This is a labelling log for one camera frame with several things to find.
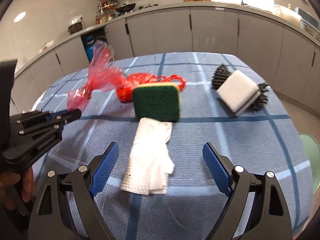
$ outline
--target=tablecloth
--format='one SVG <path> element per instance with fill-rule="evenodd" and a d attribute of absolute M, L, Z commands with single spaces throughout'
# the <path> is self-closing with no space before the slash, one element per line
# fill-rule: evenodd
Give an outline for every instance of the tablecloth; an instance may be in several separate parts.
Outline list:
<path fill-rule="evenodd" d="M 65 126 L 63 141 L 34 164 L 37 188 L 49 170 L 73 171 L 115 141 L 120 156 L 95 201 L 116 239 L 205 239 L 227 201 L 202 158 L 202 146 L 211 142 L 234 165 L 258 174 L 273 171 L 284 192 L 292 228 L 297 228 L 309 216 L 313 192 L 310 164 L 297 131 L 272 89 L 261 112 L 247 110 L 233 117 L 211 89 L 212 75 L 221 63 L 231 72 L 239 69 L 256 83 L 264 82 L 233 55 L 167 53 L 115 62 L 128 74 L 178 74 L 188 81 L 181 93 L 181 117 L 173 124 L 168 142 L 175 170 L 166 195 L 142 196 L 120 190 L 138 121 L 133 104 L 120 103 L 114 90 L 94 91 L 81 119 Z M 84 85 L 86 77 L 84 69 L 61 78 L 47 90 L 37 109 L 66 109 L 67 92 Z M 250 193 L 235 235 L 243 232 L 252 201 Z M 72 193 L 69 202 L 78 231 L 86 235 Z"/>

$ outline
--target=black mesh scrubber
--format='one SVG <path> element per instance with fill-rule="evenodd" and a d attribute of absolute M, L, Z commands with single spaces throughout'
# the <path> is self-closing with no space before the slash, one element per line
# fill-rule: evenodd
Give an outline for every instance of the black mesh scrubber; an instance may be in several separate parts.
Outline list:
<path fill-rule="evenodd" d="M 260 90 L 260 95 L 255 100 L 255 102 L 251 105 L 253 111 L 255 111 L 255 112 L 261 111 L 262 108 L 268 103 L 268 96 L 266 96 L 264 94 L 265 92 L 269 91 L 267 89 L 268 86 L 269 85 L 267 83 L 258 84 L 258 87 L 259 87 L 259 90 Z"/>
<path fill-rule="evenodd" d="M 212 77 L 212 88 L 217 90 L 231 74 L 232 73 L 228 70 L 228 68 L 224 64 L 221 64 L 214 72 Z M 267 83 L 258 84 L 260 95 L 251 105 L 253 111 L 261 111 L 262 108 L 268 103 L 268 96 L 264 94 L 265 92 L 269 91 L 267 89 L 268 86 L 269 85 Z"/>
<path fill-rule="evenodd" d="M 221 64 L 212 77 L 212 88 L 217 90 L 231 74 L 228 68 L 224 64 Z"/>

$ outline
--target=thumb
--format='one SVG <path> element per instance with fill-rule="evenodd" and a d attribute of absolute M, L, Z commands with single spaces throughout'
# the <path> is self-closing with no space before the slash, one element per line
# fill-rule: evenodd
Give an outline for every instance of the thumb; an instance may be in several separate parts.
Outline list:
<path fill-rule="evenodd" d="M 20 174 L 13 173 L 10 170 L 4 171 L 0 174 L 0 187 L 7 187 L 17 184 L 20 181 Z"/>

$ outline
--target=human hand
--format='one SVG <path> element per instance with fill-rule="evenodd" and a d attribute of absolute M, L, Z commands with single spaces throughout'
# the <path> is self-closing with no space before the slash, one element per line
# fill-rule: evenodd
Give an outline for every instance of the human hand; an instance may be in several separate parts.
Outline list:
<path fill-rule="evenodd" d="M 16 208 L 13 200 L 8 195 L 7 186 L 14 185 L 20 181 L 20 174 L 13 173 L 10 170 L 4 171 L 0 174 L 0 203 L 7 209 L 14 210 Z M 33 198 L 36 191 L 36 183 L 33 181 L 33 170 L 30 167 L 22 178 L 22 192 L 21 197 L 25 203 Z"/>

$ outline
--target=translucent pink plastic bag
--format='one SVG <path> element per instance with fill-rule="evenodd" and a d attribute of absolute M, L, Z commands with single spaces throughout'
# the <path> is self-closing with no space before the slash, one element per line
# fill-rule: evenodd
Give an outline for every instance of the translucent pink plastic bag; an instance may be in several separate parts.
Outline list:
<path fill-rule="evenodd" d="M 90 102 L 93 90 L 107 92 L 126 85 L 121 69 L 113 65 L 113 49 L 106 42 L 97 40 L 93 52 L 87 83 L 82 88 L 68 92 L 68 110 L 80 109 L 83 112 Z"/>

